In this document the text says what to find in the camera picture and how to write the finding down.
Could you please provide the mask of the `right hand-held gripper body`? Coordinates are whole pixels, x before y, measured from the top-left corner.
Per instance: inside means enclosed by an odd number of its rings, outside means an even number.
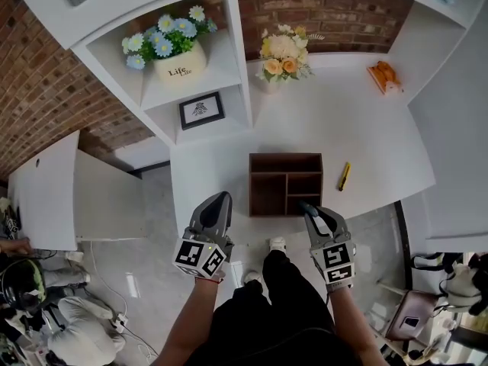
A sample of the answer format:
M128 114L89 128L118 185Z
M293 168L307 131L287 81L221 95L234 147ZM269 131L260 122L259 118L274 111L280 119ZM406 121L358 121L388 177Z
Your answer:
M320 236L313 241L310 255L326 282L328 293L351 287L355 276L355 244L350 232Z

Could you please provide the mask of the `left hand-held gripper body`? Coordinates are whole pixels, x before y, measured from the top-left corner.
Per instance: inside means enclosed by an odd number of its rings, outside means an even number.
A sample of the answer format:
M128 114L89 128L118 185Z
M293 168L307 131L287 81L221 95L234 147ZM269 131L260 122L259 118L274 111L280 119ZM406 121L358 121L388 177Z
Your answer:
M234 243L223 238L196 233L190 227L175 245L172 264L186 275L209 281L222 281L222 267L230 261Z

